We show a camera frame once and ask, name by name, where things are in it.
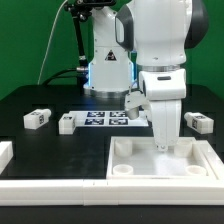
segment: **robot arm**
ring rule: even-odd
[[[117,42],[137,51],[140,91],[126,97],[127,114],[136,118],[143,105],[161,151],[178,140],[181,99],[186,96],[185,70],[180,65],[186,61],[185,44],[196,46],[207,31],[204,26],[197,30],[200,35],[193,39],[189,35],[195,24],[208,24],[202,6],[202,0],[133,0],[116,18]]]

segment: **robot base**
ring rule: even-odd
[[[124,97],[128,93],[128,90],[125,91],[114,91],[114,92],[108,92],[108,91],[98,91],[91,89],[91,87],[84,85],[84,94],[94,97],[100,97],[100,98],[106,98],[106,99],[118,99],[121,97]]]

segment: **blue led light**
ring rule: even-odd
[[[134,63],[131,63],[131,81],[134,82],[135,81],[135,66]]]
[[[90,86],[91,84],[91,75],[92,75],[92,71],[91,71],[91,64],[88,65],[88,86]]]

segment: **black cable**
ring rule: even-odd
[[[47,79],[46,81],[43,82],[43,86],[47,86],[49,82],[51,82],[52,80],[54,79],[67,79],[67,78],[80,78],[79,76],[77,75],[69,75],[69,76],[60,76],[60,77],[51,77],[49,79]]]
[[[87,61],[86,55],[85,55],[84,44],[83,44],[83,39],[82,39],[82,32],[81,32],[81,27],[80,27],[80,20],[79,20],[80,10],[81,10],[81,8],[73,6],[70,10],[70,13],[72,15],[73,24],[75,27],[76,40],[77,40],[77,44],[78,44],[79,65],[80,66],[88,66],[88,61]]]
[[[51,78],[52,77],[57,77],[59,75],[62,75],[62,74],[68,73],[68,72],[76,72],[76,68],[68,68],[68,69],[62,70],[62,71],[57,72],[54,75],[52,75]]]

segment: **white 3d-printed block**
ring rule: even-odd
[[[75,114],[63,114],[59,121],[59,134],[72,135],[75,130]]]
[[[109,185],[107,180],[84,180],[84,205],[118,205],[116,185]]]
[[[49,109],[35,110],[23,117],[24,128],[27,129],[38,129],[49,121],[51,111]]]
[[[214,121],[201,113],[186,113],[184,118],[187,121],[187,126],[194,129],[200,134],[213,133]]]
[[[0,142],[0,174],[13,157],[12,142]]]

